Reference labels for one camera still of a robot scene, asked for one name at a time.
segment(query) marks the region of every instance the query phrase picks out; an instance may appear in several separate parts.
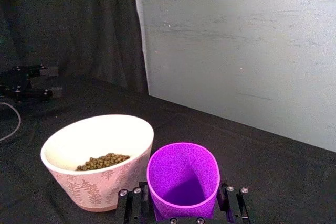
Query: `bowl rim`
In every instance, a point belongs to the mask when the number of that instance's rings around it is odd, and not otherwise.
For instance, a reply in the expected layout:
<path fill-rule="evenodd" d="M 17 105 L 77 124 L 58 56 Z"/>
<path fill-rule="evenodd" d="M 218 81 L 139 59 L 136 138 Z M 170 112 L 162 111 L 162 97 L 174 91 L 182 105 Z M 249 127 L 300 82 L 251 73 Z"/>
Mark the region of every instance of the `bowl rim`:
<path fill-rule="evenodd" d="M 205 200 L 203 200 L 202 202 L 198 203 L 198 204 L 195 204 L 195 205 L 190 205 L 190 206 L 181 206 L 181 205 L 176 205 L 176 204 L 173 204 L 173 203 L 170 203 L 166 200 L 164 200 L 162 197 L 160 197 L 156 191 L 153 189 L 152 187 L 152 184 L 151 184 L 151 181 L 149 179 L 149 168 L 150 168 L 150 165 L 152 163 L 152 160 L 153 160 L 153 157 L 159 152 L 159 151 L 162 151 L 163 149 L 169 147 L 169 146 L 172 146 L 172 145 L 194 145 L 194 146 L 197 146 L 199 148 L 202 148 L 204 149 L 211 157 L 211 159 L 214 161 L 214 163 L 216 164 L 216 173 L 217 173 L 217 182 L 216 182 L 216 188 L 215 190 L 211 193 L 211 195 L 209 197 L 207 197 Z M 218 163 L 217 163 L 217 160 L 215 158 L 215 156 L 205 147 L 201 146 L 201 145 L 198 145 L 198 144 L 194 144 L 194 143 L 188 143 L 188 142 L 179 142 L 179 143 L 173 143 L 173 144 L 168 144 L 168 145 L 164 145 L 162 146 L 161 148 L 159 148 L 152 156 L 151 158 L 149 159 L 149 162 L 148 162 L 148 166 L 147 166 L 147 172 L 146 172 L 146 178 L 147 178 L 147 183 L 148 183 L 148 187 L 150 189 L 150 193 L 153 194 L 160 202 L 164 203 L 165 205 L 167 206 L 170 206 L 170 207 L 174 207 L 174 208 L 179 208 L 179 209 L 191 209 L 191 208 L 196 208 L 196 207 L 200 207 L 202 205 L 205 205 L 206 203 L 208 203 L 209 201 L 211 201 L 214 197 L 216 197 L 217 195 L 217 192 L 218 192 L 218 189 L 219 189 L 219 185 L 221 183 L 220 181 L 220 173 L 219 173 L 219 167 L 218 167 Z"/>
<path fill-rule="evenodd" d="M 150 140 L 150 143 L 149 145 L 144 149 L 143 152 L 141 152 L 139 155 L 134 155 L 134 156 L 131 156 L 128 160 L 124 161 L 124 162 L 121 162 L 119 164 L 116 164 L 116 165 L 113 165 L 113 166 L 109 166 L 109 167 L 105 167 L 105 168 L 102 168 L 102 169 L 96 169 L 96 170 L 85 170 L 85 171 L 81 171 L 81 170 L 66 170 L 66 169 L 62 169 L 62 168 L 59 168 L 53 164 L 51 164 L 48 159 L 46 158 L 46 148 L 47 148 L 47 142 L 55 135 L 57 134 L 58 132 L 62 131 L 63 129 L 67 128 L 67 127 L 70 127 L 72 126 L 73 124 L 76 124 L 76 123 L 79 123 L 79 122 L 82 122 L 84 120 L 88 120 L 88 119 L 93 119 L 93 118 L 101 118 L 101 117 L 110 117 L 110 116 L 125 116 L 125 117 L 132 117 L 132 118 L 136 118 L 136 119 L 139 119 L 141 121 L 143 121 L 145 124 L 147 124 L 149 126 L 149 129 L 151 129 L 151 140 Z M 134 115 L 127 115 L 127 114 L 105 114 L 105 115 L 97 115 L 97 116 L 91 116 L 89 118 L 84 118 L 84 119 L 81 119 L 81 120 L 78 120 L 78 121 L 75 121 L 73 123 L 70 123 L 64 127 L 62 127 L 61 129 L 59 129 L 58 131 L 56 131 L 54 134 L 52 134 L 46 141 L 45 143 L 43 144 L 42 148 L 41 148 L 41 151 L 40 151 L 40 158 L 43 162 L 43 164 L 47 167 L 47 169 L 53 171 L 53 172 L 58 172 L 58 173 L 61 173 L 61 174 L 67 174 L 67 175 L 89 175 L 89 174 L 95 174 L 95 173 L 101 173 L 101 172 L 106 172 L 108 170 L 113 170 L 113 169 L 117 169 L 121 166 L 124 166 L 130 162 L 132 162 L 133 160 L 139 158 L 140 156 L 142 156 L 144 153 L 146 153 L 148 151 L 148 149 L 151 148 L 152 144 L 153 144 L 153 140 L 154 140 L 154 129 L 153 127 L 149 124 L 149 122 L 147 122 L 146 120 L 142 119 L 142 118 L 139 118 L 137 116 L 134 116 Z"/>

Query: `dark fabric backdrop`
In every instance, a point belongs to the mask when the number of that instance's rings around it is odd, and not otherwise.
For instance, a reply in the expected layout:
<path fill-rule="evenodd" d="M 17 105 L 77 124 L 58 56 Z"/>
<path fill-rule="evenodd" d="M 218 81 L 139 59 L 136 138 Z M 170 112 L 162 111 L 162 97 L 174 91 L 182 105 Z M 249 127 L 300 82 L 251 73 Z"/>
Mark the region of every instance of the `dark fabric backdrop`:
<path fill-rule="evenodd" d="M 1 0 L 0 71 L 58 66 L 147 93 L 135 0 Z"/>

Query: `black clamp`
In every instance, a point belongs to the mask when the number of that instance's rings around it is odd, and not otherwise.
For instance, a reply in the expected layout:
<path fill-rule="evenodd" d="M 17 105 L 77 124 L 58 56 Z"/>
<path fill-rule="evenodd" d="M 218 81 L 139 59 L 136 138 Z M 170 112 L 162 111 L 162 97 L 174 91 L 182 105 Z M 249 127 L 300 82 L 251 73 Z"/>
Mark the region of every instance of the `black clamp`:
<path fill-rule="evenodd" d="M 10 71 L 0 73 L 0 97 L 8 97 L 16 102 L 34 99 L 49 101 L 51 97 L 61 97 L 62 88 L 33 89 L 31 78 L 58 76 L 58 68 L 46 68 L 43 64 L 33 66 L 14 66 Z"/>
<path fill-rule="evenodd" d="M 225 215 L 222 220 L 196 217 L 172 217 L 152 224 L 258 224 L 253 201 L 248 188 L 236 189 L 222 182 L 218 189 L 217 201 Z M 133 191 L 123 189 L 118 194 L 115 224 L 149 224 L 148 216 L 153 216 L 153 206 L 147 182 L 139 183 Z"/>

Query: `ceramic bowl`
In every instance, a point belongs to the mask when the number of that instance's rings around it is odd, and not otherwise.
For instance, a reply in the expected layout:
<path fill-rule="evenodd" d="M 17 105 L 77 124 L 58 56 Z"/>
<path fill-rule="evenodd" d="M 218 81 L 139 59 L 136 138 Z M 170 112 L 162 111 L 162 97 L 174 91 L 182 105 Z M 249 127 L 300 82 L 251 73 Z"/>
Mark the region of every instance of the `ceramic bowl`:
<path fill-rule="evenodd" d="M 41 159 L 79 207 L 87 211 L 109 211 L 117 207 L 119 190 L 132 190 L 146 180 L 153 137 L 151 125 L 135 116 L 95 116 L 52 135 L 41 149 Z M 130 158 L 107 168 L 76 171 L 90 157 L 108 153 Z"/>

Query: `pink bowl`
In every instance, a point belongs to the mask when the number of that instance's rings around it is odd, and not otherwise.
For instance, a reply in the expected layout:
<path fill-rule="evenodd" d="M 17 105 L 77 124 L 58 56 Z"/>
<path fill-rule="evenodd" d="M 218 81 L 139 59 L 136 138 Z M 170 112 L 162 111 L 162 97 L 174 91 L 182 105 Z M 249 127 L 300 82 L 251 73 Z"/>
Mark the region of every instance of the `pink bowl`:
<path fill-rule="evenodd" d="M 75 122 L 43 145 L 41 159 L 70 198 L 87 211 L 116 209 L 118 191 L 145 181 L 154 132 L 148 122 L 129 115 L 102 115 Z M 90 157 L 110 152 L 130 158 L 111 167 L 75 171 Z"/>

